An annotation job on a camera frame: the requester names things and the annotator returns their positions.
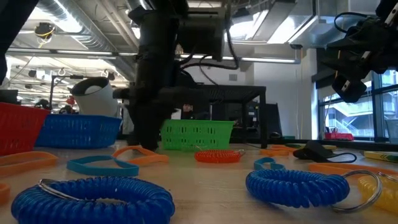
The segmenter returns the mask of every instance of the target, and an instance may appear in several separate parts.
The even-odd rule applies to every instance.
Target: metal key ring
[[[387,179],[389,179],[389,180],[391,180],[391,181],[393,181],[395,183],[398,183],[398,180],[393,178],[393,177],[391,177],[390,175],[384,174],[382,172],[378,172],[377,174],[380,175],[381,177],[385,177],[385,178],[387,178]]]
[[[78,198],[69,196],[69,195],[67,195],[65,193],[62,193],[61,191],[55,190],[52,187],[48,186],[48,184],[51,184],[53,182],[58,182],[58,181],[57,180],[51,180],[51,179],[41,179],[39,181],[38,186],[42,190],[44,190],[45,192],[47,192],[49,194],[52,194],[54,196],[57,196],[57,197],[60,197],[60,198],[63,198],[63,199],[72,199],[72,200],[82,201],[82,199],[78,199]]]
[[[383,188],[379,176],[377,176],[375,173],[372,173],[372,172],[370,172],[368,170],[353,170],[353,171],[349,171],[349,172],[343,174],[342,176],[344,178],[347,178],[347,177],[349,177],[351,175],[355,175],[355,174],[367,174],[367,175],[371,175],[372,177],[375,178],[375,180],[376,180],[376,190],[375,190],[374,194],[366,202],[362,203],[361,205],[352,207],[352,208],[338,208],[336,206],[331,205],[330,207],[333,209],[333,211],[340,212],[340,213],[360,212],[360,211],[362,211],[364,209],[367,209],[370,206],[372,206],[376,202],[376,200],[379,199],[379,197],[381,195],[382,188]]]

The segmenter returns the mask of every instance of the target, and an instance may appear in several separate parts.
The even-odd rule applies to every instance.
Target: blue silicone band
[[[275,159],[270,158],[270,157],[264,157],[262,159],[258,159],[254,161],[254,169],[255,170],[263,170],[263,169],[268,169],[264,167],[264,164],[269,164],[271,169],[275,170],[284,170],[285,166],[282,164],[278,164],[275,162]]]
[[[87,163],[113,160],[120,168],[88,166]],[[79,174],[102,175],[113,177],[134,177],[138,175],[139,167],[123,162],[112,156],[88,156],[68,161],[67,169]]]

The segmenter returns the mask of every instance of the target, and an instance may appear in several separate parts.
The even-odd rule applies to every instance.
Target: white container
[[[105,77],[94,77],[77,83],[70,93],[79,105],[80,114],[118,117],[118,101]]]

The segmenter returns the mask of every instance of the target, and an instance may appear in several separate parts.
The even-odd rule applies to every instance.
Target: white wall
[[[317,53],[307,50],[300,65],[255,63],[254,85],[266,86],[267,103],[277,103],[283,135],[313,139],[317,135],[317,97],[311,76],[317,72]]]
[[[202,74],[199,67],[190,67],[186,71],[191,74],[196,82],[211,85],[211,82]],[[203,67],[203,71],[219,85],[245,85],[246,82],[246,72],[241,72],[240,70]],[[238,80],[229,81],[229,74],[237,74]]]

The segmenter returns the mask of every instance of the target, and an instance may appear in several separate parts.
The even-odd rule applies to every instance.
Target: blue plastic basket
[[[121,119],[97,115],[50,114],[35,147],[98,149],[114,144]]]

